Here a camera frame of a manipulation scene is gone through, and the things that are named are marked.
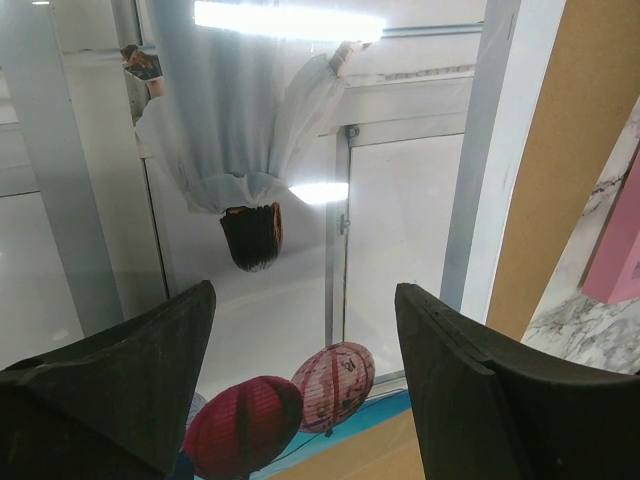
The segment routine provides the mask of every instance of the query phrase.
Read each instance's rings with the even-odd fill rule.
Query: red oval object
[[[362,406],[374,377],[373,356],[357,343],[337,343],[315,354],[291,379],[304,402],[300,431],[331,435]]]
[[[208,480],[249,478],[289,444],[302,397],[288,380],[257,377],[225,390],[194,418],[183,449]]]

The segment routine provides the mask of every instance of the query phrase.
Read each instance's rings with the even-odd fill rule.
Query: pink oval object
[[[342,342],[316,353],[291,379],[304,402],[300,431],[331,435],[362,406],[374,377],[373,356],[362,345]]]

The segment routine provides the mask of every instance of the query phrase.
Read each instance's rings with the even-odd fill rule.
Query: fluorescent light
[[[339,202],[349,196],[348,183],[310,183],[291,187],[289,190],[307,205]]]
[[[384,20],[369,15],[303,7],[195,2],[196,25],[279,38],[371,43]]]

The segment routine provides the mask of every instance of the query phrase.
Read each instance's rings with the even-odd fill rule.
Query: white marble tile
[[[640,99],[565,247],[523,342],[605,370],[640,370],[640,299],[604,305],[582,294],[587,265],[640,141]]]

